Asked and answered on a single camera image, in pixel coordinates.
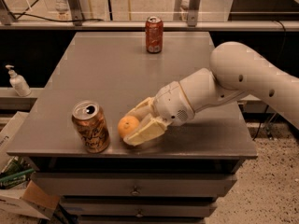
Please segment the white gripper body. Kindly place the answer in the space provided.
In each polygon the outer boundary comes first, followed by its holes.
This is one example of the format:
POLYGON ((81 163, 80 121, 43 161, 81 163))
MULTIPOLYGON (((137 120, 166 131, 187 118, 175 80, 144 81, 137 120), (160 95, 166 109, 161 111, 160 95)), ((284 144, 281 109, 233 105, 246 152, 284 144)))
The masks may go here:
POLYGON ((195 115, 177 81, 161 88, 154 97, 153 105, 157 115, 172 126, 181 126, 195 115))

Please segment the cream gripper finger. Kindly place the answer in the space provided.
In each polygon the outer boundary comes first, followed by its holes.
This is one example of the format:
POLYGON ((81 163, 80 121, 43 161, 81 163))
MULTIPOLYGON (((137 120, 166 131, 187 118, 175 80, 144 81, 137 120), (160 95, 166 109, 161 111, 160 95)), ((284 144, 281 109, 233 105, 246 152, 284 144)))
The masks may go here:
POLYGON ((148 97, 142 102, 140 102, 136 107, 131 109, 127 116, 136 117, 138 120, 142 120, 147 115, 151 115, 152 117, 156 117, 155 110, 153 107, 153 97, 148 97))
POLYGON ((169 122, 160 117, 147 115, 139 121, 139 125, 131 133, 123 137, 123 141, 131 146, 138 146, 165 133, 169 122))

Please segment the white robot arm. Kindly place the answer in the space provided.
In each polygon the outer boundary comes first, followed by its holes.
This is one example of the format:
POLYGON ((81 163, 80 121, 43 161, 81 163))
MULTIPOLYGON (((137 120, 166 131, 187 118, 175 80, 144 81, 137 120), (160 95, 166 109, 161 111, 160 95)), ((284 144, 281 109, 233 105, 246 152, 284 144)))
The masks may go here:
POLYGON ((197 112, 253 95, 299 128, 299 78, 291 76, 250 47, 225 42, 211 52, 209 67, 162 87, 128 114, 139 125, 123 137, 138 146, 180 126, 197 112))

